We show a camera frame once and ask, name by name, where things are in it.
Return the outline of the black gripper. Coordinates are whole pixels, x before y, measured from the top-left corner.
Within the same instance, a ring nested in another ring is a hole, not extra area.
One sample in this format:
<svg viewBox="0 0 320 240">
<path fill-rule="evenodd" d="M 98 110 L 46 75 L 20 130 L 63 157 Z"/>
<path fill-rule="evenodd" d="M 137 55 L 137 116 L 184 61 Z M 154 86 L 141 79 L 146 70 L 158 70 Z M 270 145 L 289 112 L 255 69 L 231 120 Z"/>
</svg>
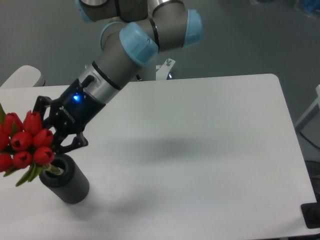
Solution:
<svg viewBox="0 0 320 240">
<path fill-rule="evenodd" d="M 93 82 L 93 77 L 83 82 L 76 79 L 56 99 L 36 98 L 33 112 L 38 112 L 43 125 L 53 131 L 51 150 L 55 154 L 66 154 L 89 145 L 84 136 L 85 126 L 105 106 L 85 90 Z"/>
</svg>

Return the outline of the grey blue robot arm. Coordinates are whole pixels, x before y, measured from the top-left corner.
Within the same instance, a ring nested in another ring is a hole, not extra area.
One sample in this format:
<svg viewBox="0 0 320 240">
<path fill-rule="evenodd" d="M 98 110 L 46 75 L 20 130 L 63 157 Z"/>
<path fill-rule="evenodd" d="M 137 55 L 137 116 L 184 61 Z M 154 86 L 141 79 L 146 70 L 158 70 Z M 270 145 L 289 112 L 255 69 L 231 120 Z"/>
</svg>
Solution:
<svg viewBox="0 0 320 240">
<path fill-rule="evenodd" d="M 34 110 L 54 129 L 53 151 L 85 147 L 85 126 L 159 52 L 186 48 L 203 37 L 200 14 L 181 0 L 78 0 L 88 22 L 109 20 L 101 32 L 101 55 L 57 99 L 39 96 Z"/>
</svg>

